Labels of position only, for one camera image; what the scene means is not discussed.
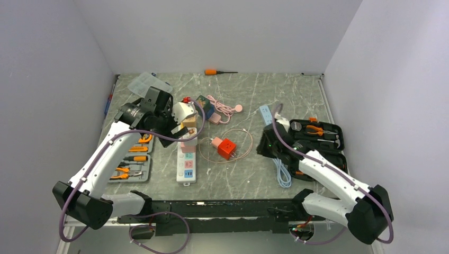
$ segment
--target toolbox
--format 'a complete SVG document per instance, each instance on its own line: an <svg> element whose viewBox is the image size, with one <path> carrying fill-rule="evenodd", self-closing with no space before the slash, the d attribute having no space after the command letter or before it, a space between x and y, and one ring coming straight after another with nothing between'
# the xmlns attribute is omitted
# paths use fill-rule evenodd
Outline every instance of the toolbox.
<svg viewBox="0 0 449 254"><path fill-rule="evenodd" d="M340 126L319 122L312 117L308 120L292 119L290 120L289 135L294 140L301 140L301 144L316 149L330 163L347 173L346 157L342 154L345 142ZM306 175L292 174L292 176L302 180L313 180Z"/></svg>
<svg viewBox="0 0 449 254"><path fill-rule="evenodd" d="M144 135L125 155L109 183L137 183L149 179L154 137Z"/></svg>

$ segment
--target pink extension cord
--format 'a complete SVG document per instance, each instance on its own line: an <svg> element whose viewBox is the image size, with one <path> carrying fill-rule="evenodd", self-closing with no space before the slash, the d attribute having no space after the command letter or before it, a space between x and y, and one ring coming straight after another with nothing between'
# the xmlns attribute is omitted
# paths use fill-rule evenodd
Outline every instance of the pink extension cord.
<svg viewBox="0 0 449 254"><path fill-rule="evenodd" d="M223 103L218 102L218 100L216 100L214 97L212 97L212 95L208 95L207 99L209 99L211 101L211 104L215 106L215 109L218 112L221 112L225 116L228 117L228 119L225 122L222 120L218 121L218 123L221 123L221 124L228 124L229 120L231 120L231 116L234 114L234 112L241 112L243 110L243 107L240 104L238 104L238 105L236 105L236 107L232 108L230 106L226 106Z"/></svg>

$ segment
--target gray marble table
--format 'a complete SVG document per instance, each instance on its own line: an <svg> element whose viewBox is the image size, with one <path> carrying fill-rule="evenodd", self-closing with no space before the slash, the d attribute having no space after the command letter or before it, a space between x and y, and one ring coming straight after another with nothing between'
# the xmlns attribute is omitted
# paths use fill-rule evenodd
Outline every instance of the gray marble table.
<svg viewBox="0 0 449 254"><path fill-rule="evenodd" d="M119 76L101 140L109 130L119 107L138 98L127 89L128 84L137 76L138 74ZM333 197L332 193L316 182L292 179L290 188L280 187L272 160L256 153L264 127L259 112L261 105L266 104L272 109L278 102L283 102L282 115L288 119L316 117L320 121L329 122L326 103L318 83L319 76L273 73L205 76L193 73L162 73L157 77L173 86L172 94L176 101L185 96L197 98L199 95L210 94L229 106L241 104L244 110L235 113L228 125L217 126L206 122L200 139L221 137L230 129L246 129L253 136L253 148L247 157L226 164L208 162L197 153L197 182L183 186L176 182L176 145L163 148L157 141L151 154L149 181L108 184L106 194L124 194L138 190L155 200L292 198L302 189L309 188ZM245 152L250 145L250 138L243 132L230 132L227 137L237 144L239 153ZM224 161L207 142L200 146L210 160Z"/></svg>

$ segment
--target blue power cord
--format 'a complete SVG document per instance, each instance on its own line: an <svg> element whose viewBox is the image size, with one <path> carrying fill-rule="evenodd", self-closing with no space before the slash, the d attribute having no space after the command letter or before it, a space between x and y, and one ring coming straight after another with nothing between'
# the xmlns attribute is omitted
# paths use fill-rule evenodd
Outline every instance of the blue power cord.
<svg viewBox="0 0 449 254"><path fill-rule="evenodd" d="M292 176L290 175L286 166L279 158L273 159L273 162L276 165L277 182L282 188L290 188L290 186L292 186Z"/></svg>

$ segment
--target robotic arm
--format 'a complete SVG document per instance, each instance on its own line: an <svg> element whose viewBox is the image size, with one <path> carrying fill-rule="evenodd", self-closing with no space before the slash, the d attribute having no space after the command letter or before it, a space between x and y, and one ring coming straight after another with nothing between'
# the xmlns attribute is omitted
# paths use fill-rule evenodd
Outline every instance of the robotic arm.
<svg viewBox="0 0 449 254"><path fill-rule="evenodd" d="M141 133L130 130L152 131L169 137L171 140L159 139L167 147L172 140L187 133L186 127L176 129L175 133L172 131L195 113L192 104L178 102L173 105L170 93L154 87L148 90L145 98L124 104L105 139L84 167L68 183L59 181L53 187L59 206L67 215L92 229L99 229L110 217L151 214L151 198L143 193L104 195L109 178L128 150L141 138ZM129 133L114 139L122 132Z"/></svg>
<svg viewBox="0 0 449 254"><path fill-rule="evenodd" d="M382 186L370 187L339 170L318 151L303 145L300 140L293 140L279 122L275 121L264 128L257 153L269 158L280 158L287 165L296 163L307 177L322 183L339 198L323 197L310 189L304 189L292 200L295 211L302 217L317 215L335 221L347 227L366 244L372 244L391 226L393 213L388 193Z"/></svg>

